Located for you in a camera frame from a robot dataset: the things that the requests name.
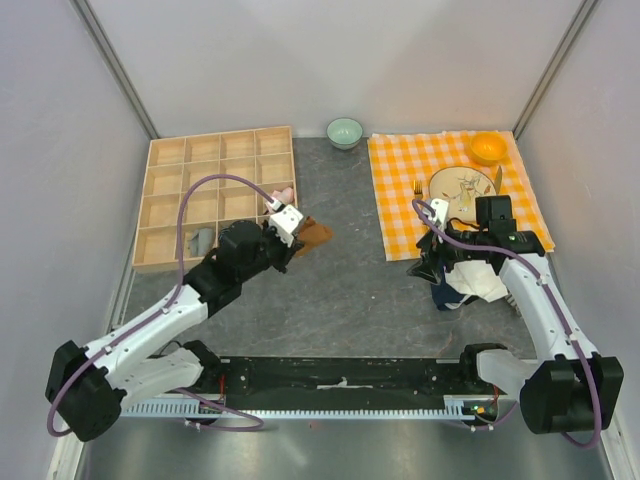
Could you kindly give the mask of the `brown underwear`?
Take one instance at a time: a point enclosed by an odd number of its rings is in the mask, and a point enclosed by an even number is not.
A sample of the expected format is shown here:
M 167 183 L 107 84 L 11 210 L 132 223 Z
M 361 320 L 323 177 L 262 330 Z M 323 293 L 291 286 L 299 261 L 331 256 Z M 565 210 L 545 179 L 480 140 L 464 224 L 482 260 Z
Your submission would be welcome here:
M 295 257 L 302 257 L 313 249 L 329 242 L 334 236 L 333 230 L 324 224 L 318 223 L 313 217 L 308 216 L 298 232 L 297 239 L 302 243 L 302 248 L 295 253 Z

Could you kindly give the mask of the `white cloth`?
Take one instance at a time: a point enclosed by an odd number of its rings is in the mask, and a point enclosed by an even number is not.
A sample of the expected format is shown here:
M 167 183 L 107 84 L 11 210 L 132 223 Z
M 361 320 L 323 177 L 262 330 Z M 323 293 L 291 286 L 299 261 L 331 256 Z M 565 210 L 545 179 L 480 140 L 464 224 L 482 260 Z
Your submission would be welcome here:
M 445 273 L 446 283 L 458 293 L 493 302 L 508 295 L 508 290 L 492 266 L 481 260 L 458 262 Z

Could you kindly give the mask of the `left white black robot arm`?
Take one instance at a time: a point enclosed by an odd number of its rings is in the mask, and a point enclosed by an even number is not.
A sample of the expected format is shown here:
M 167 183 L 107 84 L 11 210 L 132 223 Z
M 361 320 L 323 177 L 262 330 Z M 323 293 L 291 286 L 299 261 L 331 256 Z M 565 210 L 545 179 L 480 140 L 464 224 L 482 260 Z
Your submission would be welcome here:
M 158 303 L 83 347 L 73 341 L 61 345 L 45 389 L 50 435 L 61 436 L 54 426 L 61 417 L 68 433 L 91 441 L 139 402 L 188 387 L 198 393 L 215 389 L 218 359 L 201 342 L 162 357 L 156 351 L 235 301 L 256 275 L 270 268 L 284 272 L 303 246 L 297 234 L 304 221 L 285 209 L 262 224 L 232 223 L 219 234 L 217 247 Z

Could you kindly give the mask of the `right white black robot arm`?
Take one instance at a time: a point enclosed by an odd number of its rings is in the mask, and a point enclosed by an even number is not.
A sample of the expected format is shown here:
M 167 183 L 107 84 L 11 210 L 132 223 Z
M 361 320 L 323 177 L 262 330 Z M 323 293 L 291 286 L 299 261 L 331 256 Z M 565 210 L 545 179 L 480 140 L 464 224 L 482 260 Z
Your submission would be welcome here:
M 517 359 L 499 345 L 469 345 L 458 381 L 467 392 L 491 384 L 515 398 L 534 434 L 558 433 L 590 449 L 612 420 L 624 371 L 619 360 L 601 355 L 578 327 L 551 275 L 541 241 L 518 229 L 507 195 L 475 201 L 475 231 L 451 227 L 448 202 L 415 198 L 411 205 L 427 233 L 418 241 L 420 259 L 408 275 L 434 285 L 463 262 L 492 268 L 513 297 L 536 352 L 536 364 Z

